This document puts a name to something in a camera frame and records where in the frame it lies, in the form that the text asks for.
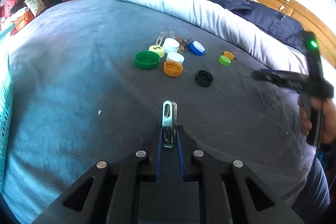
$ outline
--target screw head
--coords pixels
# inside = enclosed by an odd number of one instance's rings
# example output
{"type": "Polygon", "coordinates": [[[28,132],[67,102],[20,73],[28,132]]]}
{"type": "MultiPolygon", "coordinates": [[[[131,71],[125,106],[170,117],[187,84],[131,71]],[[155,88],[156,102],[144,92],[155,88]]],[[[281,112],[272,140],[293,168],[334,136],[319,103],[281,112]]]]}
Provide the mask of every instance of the screw head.
{"type": "Polygon", "coordinates": [[[243,162],[241,160],[234,160],[233,161],[233,166],[234,167],[237,167],[237,168],[240,168],[240,167],[243,167],[243,162]]]}
{"type": "Polygon", "coordinates": [[[97,162],[97,168],[99,168],[99,169],[103,169],[106,166],[107,166],[107,162],[105,162],[103,160],[97,162]]]}
{"type": "Polygon", "coordinates": [[[146,155],[146,152],[143,151],[143,150],[139,150],[135,153],[135,155],[138,157],[138,158],[143,158],[145,155],[146,155]]]}
{"type": "Polygon", "coordinates": [[[204,152],[202,150],[195,150],[194,155],[195,155],[195,157],[203,157],[204,152]]]}

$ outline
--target teal plastic basket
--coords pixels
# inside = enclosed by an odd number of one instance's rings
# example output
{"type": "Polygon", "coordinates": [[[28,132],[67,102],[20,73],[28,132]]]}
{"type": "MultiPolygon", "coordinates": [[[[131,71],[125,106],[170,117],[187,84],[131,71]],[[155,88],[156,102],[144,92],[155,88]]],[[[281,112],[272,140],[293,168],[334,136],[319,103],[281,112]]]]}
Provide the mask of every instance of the teal plastic basket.
{"type": "Polygon", "coordinates": [[[13,107],[13,81],[11,69],[9,68],[6,35],[13,28],[14,23],[0,32],[0,191],[2,191],[3,185],[8,135],[13,107]]]}

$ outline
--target navy blue blanket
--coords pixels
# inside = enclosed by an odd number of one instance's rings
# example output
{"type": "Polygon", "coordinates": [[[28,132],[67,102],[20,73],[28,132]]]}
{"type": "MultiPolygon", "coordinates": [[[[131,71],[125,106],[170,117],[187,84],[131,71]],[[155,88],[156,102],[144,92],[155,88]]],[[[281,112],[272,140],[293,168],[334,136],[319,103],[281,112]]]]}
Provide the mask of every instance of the navy blue blanket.
{"type": "Polygon", "coordinates": [[[272,8],[250,0],[209,0],[252,22],[268,35],[305,54],[300,22],[272,8]]]}

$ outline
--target yellow bottle cap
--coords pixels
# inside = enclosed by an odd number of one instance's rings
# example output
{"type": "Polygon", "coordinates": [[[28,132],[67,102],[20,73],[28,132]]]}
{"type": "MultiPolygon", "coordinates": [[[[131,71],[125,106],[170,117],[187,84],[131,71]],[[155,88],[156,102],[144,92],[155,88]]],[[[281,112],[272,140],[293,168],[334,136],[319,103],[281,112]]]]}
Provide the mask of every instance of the yellow bottle cap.
{"type": "Polygon", "coordinates": [[[235,56],[230,52],[223,52],[223,55],[229,58],[230,61],[232,61],[233,58],[235,58],[235,56]]]}
{"type": "Polygon", "coordinates": [[[148,50],[151,52],[156,52],[160,57],[164,57],[165,55],[165,48],[158,45],[152,45],[148,50]]]}

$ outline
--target green led light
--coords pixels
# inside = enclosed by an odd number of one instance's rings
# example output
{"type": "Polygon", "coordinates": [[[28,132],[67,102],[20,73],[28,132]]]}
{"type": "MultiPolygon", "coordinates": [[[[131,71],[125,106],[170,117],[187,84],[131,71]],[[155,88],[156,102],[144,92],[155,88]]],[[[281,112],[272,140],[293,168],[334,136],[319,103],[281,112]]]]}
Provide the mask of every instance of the green led light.
{"type": "Polygon", "coordinates": [[[317,43],[315,41],[310,41],[310,44],[314,47],[314,48],[317,48],[317,43]]]}

